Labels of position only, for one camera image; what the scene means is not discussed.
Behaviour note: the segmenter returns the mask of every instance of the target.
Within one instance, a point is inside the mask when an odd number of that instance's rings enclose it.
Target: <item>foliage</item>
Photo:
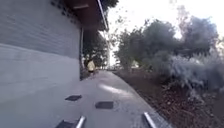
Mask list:
[[[121,66],[128,69],[136,61],[157,76],[175,78],[182,87],[220,88],[224,84],[224,63],[221,56],[211,52],[218,40],[215,25],[196,17],[183,16],[180,20],[182,39],[174,38],[170,23],[159,20],[123,32],[116,52]]]
[[[192,58],[173,56],[170,75],[188,88],[218,89],[224,84],[224,61],[217,53]]]
[[[96,30],[85,30],[83,34],[84,65],[89,58],[93,58],[97,67],[105,66],[107,60],[106,40]]]
[[[153,59],[160,51],[174,51],[177,40],[173,36],[171,24],[156,20],[144,29],[123,32],[119,38],[119,51],[115,55],[124,68],[129,68],[134,60],[139,66],[150,68],[151,61],[147,59]]]
[[[113,8],[117,5],[118,0],[101,0],[102,8],[104,11],[107,11],[108,8]]]
[[[182,29],[184,43],[181,51],[184,56],[193,54],[209,54],[211,47],[218,41],[216,26],[208,19],[192,17]]]

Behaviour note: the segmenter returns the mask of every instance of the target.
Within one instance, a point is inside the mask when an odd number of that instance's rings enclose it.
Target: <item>gray wall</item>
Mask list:
[[[79,81],[80,28],[50,0],[0,3],[0,127],[53,127]]]

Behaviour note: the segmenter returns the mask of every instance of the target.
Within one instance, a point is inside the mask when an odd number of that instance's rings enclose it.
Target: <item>sidewalk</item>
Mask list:
[[[87,117],[86,128],[144,128],[142,114],[148,112],[158,128],[171,126],[162,119],[127,83],[113,73],[101,71],[75,89],[82,95],[75,109]],[[99,101],[113,101],[111,110],[96,109]]]
[[[157,128],[171,128],[128,84],[113,73],[101,71],[94,79],[60,85],[37,94],[0,104],[0,127],[55,128],[62,120],[87,118],[85,128],[147,128],[147,111]],[[73,102],[65,98],[81,95]],[[113,109],[96,109],[99,101],[113,101]]]

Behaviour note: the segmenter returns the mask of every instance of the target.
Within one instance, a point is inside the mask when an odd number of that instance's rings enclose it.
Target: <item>roof overhang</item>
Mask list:
[[[64,0],[84,29],[107,30],[100,0]]]

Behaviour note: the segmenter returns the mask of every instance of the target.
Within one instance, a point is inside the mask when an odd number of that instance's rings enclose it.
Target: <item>sky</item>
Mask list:
[[[177,26],[177,7],[184,5],[191,15],[210,18],[217,25],[218,33],[224,36],[223,4],[223,0],[119,0],[117,6],[109,10],[109,32],[112,33],[116,28],[131,31],[142,26],[146,19],[168,21]],[[115,23],[119,16],[125,18],[125,24]],[[115,64],[113,51],[116,50],[118,48],[114,47],[110,51],[110,65]]]

